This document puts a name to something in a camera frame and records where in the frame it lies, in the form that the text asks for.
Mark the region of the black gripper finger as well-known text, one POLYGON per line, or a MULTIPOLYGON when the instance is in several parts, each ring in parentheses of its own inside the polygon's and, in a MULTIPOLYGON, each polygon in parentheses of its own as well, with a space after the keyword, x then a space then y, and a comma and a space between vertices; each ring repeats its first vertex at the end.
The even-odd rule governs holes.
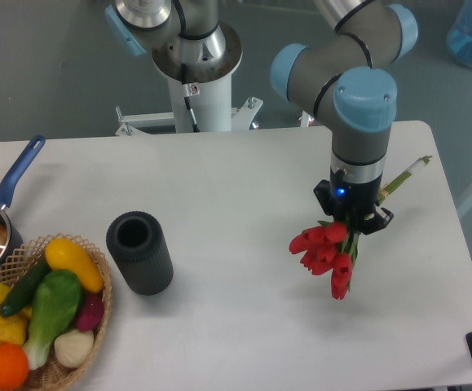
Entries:
POLYGON ((373 213, 359 220, 357 231, 364 235, 371 235, 387 228, 393 217, 394 214, 390 210, 383 207, 376 208, 373 213))
POLYGON ((322 179, 314 188, 314 195, 327 216, 333 216, 335 203, 330 182, 322 179))

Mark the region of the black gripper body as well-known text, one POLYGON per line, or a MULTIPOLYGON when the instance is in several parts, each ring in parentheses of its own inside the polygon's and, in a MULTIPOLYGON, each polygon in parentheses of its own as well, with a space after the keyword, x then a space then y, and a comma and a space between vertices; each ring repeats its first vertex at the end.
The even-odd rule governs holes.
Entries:
POLYGON ((349 219, 360 220, 362 217, 373 213, 377 208, 377 197, 380 190, 382 175, 369 182, 354 183, 346 179, 343 170, 336 173, 330 172, 331 192, 335 208, 333 219, 343 222, 349 219))

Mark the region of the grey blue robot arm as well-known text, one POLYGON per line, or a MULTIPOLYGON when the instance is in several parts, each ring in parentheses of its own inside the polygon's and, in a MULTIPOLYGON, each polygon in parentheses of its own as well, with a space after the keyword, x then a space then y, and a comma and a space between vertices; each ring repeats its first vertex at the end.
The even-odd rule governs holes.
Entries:
MULTIPOLYGON (((397 106, 397 86, 385 67, 413 48, 417 22, 407 8, 378 1, 319 7, 335 38, 320 49, 283 48, 270 82, 332 131, 330 176, 314 190, 321 208, 369 235, 392 219, 378 198, 397 106)), ((150 54, 166 77, 179 133, 235 129, 232 74, 242 46, 215 1, 114 1, 105 17, 132 55, 150 54)))

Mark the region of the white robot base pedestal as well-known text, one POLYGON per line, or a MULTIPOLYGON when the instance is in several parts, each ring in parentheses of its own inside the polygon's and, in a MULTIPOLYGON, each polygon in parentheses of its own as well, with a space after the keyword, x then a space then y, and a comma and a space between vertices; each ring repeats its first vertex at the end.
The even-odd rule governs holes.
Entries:
POLYGON ((242 44, 231 26, 221 21, 207 37, 177 36, 148 53, 166 79, 172 111, 124 116, 116 108, 118 135, 171 125, 178 134, 258 128, 261 99, 249 96, 240 106, 232 105, 232 74, 240 65, 242 44))

